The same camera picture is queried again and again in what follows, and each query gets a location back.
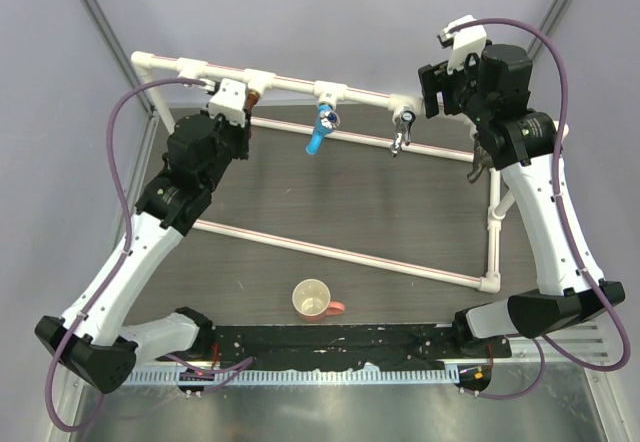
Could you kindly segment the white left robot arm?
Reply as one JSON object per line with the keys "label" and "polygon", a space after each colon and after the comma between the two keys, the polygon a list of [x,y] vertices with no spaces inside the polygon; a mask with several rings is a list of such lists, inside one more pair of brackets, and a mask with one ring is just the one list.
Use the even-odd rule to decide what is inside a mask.
{"label": "white left robot arm", "polygon": [[144,187],[123,237],[89,287],[62,316],[44,316],[36,337],[60,364],[102,394],[133,369],[169,354],[193,361],[213,347],[213,324],[188,307],[136,326],[124,320],[160,263],[211,205],[229,164],[249,156],[251,123],[224,115],[181,118],[167,139],[162,170]]}

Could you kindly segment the brown faucet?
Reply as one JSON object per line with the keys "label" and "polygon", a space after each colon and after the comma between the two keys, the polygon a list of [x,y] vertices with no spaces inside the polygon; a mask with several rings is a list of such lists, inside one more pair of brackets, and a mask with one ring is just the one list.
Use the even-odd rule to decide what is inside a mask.
{"label": "brown faucet", "polygon": [[245,107],[244,110],[247,114],[251,114],[253,108],[258,104],[262,95],[260,92],[249,89],[246,96]]}

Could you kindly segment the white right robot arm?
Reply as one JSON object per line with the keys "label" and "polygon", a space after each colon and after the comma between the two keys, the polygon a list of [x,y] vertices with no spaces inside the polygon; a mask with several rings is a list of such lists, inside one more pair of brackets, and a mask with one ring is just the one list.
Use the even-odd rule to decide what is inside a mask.
{"label": "white right robot arm", "polygon": [[546,335],[591,320],[625,299],[590,254],[566,191],[564,166],[553,160],[557,129],[529,108],[533,63],[514,45],[487,45],[447,63],[419,69],[427,117],[463,114],[476,129],[474,165],[499,171],[514,196],[533,252],[537,287],[460,311],[451,333],[457,353],[472,357],[488,338]]}

